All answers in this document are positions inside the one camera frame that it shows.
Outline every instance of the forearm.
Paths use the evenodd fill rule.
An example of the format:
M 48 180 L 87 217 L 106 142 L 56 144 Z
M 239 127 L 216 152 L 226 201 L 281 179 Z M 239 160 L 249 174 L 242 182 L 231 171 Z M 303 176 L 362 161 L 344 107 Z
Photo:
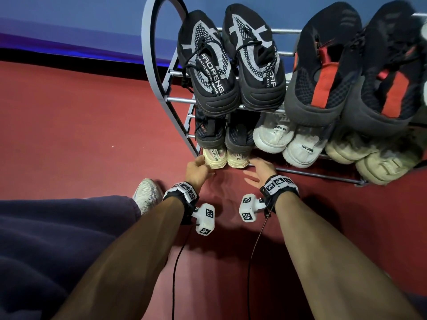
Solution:
M 88 269 L 53 320 L 140 320 L 183 215 L 177 198 L 144 214 Z
M 295 194 L 282 194 L 275 208 L 317 320 L 421 318 L 381 269 Z

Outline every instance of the black and gray sneaker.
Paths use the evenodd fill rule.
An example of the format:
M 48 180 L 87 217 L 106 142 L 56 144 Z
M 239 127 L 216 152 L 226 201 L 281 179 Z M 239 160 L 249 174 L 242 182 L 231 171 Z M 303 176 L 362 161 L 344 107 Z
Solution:
M 425 46 L 422 21 L 403 0 L 384 4 L 353 44 L 362 75 L 352 87 L 342 120 L 369 136 L 391 136 L 406 128 L 421 106 Z
M 226 146 L 233 153 L 249 154 L 255 147 L 253 133 L 260 112 L 238 110 L 233 112 L 227 126 Z
M 226 9 L 222 38 L 234 65 L 239 64 L 243 105 L 255 111 L 278 108 L 286 79 L 270 27 L 255 11 L 232 4 Z
M 206 115 L 224 116 L 240 105 L 240 90 L 221 35 L 200 10 L 190 12 L 178 33 L 178 59 L 183 68 L 183 87 L 191 77 L 195 100 Z
M 206 116 L 200 108 L 195 109 L 195 139 L 204 149 L 217 149 L 226 139 L 226 118 Z
M 285 96 L 291 121 L 321 127 L 339 117 L 361 65 L 358 52 L 346 45 L 361 29 L 359 14 L 345 2 L 331 4 L 307 22 Z

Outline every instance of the wire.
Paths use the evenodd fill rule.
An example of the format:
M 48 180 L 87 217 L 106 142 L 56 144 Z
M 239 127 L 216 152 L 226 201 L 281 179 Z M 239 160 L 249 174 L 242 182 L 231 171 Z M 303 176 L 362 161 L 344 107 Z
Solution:
M 248 297 L 248 301 L 247 301 L 247 304 L 248 304 L 248 319 L 249 320 L 251 320 L 251 308 L 250 308 L 250 305 L 249 305 L 249 279 L 250 279 L 250 275 L 251 275 L 251 262 L 252 262 L 252 257 L 253 257 L 254 252 L 255 252 L 255 247 L 257 246 L 258 240 L 261 237 L 261 233 L 264 230 L 264 227 L 265 227 L 265 225 L 267 223 L 268 218 L 270 217 L 270 214 L 271 214 L 271 210 L 268 213 L 268 215 L 266 217 L 266 220 L 264 221 L 263 227 L 261 228 L 260 234 L 258 235 L 257 241 L 255 242 L 254 248 L 252 250 L 251 258 L 249 259 L 249 264 L 248 264 L 248 284 L 247 284 L 247 297 Z
M 181 256 L 182 251 L 184 250 L 185 245 L 187 244 L 188 238 L 191 234 L 191 231 L 193 230 L 193 226 L 190 227 L 187 237 L 185 238 L 184 244 L 181 247 L 181 250 L 178 253 L 178 257 L 175 261 L 175 267 L 173 268 L 173 278 L 172 278 L 172 320 L 175 318 L 175 273 L 176 273 L 176 266 L 178 265 L 178 259 L 179 256 Z

